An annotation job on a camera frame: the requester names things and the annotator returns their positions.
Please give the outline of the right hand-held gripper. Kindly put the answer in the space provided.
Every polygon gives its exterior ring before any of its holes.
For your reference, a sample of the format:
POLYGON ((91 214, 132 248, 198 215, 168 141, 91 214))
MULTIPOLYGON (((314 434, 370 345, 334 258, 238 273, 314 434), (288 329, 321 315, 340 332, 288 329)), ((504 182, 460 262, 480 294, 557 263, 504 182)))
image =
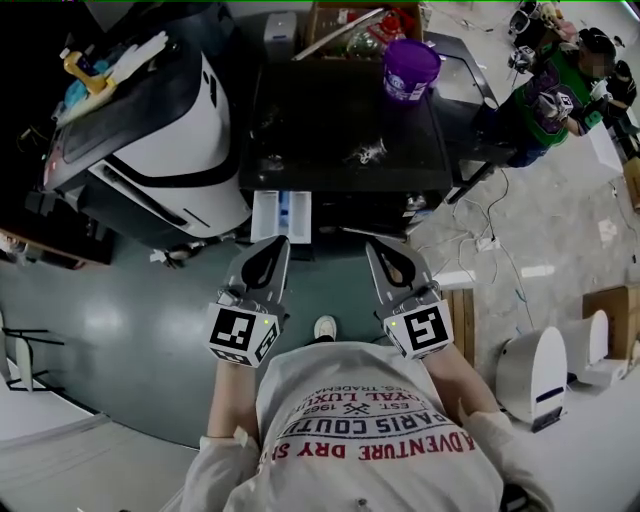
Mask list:
POLYGON ((381 305, 379 320, 405 359, 421 359, 454 341, 448 303, 439 284, 430 281, 423 257, 389 238, 366 243, 366 255, 381 305))

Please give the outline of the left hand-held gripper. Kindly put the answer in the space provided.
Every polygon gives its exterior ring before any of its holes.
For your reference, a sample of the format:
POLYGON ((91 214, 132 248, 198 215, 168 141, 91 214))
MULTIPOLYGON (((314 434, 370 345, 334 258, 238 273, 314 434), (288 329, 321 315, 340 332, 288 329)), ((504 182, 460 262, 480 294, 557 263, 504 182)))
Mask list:
POLYGON ((219 290, 207 311, 207 347, 221 361, 258 368, 282 333, 290 241, 277 235, 243 252, 240 280, 219 290))

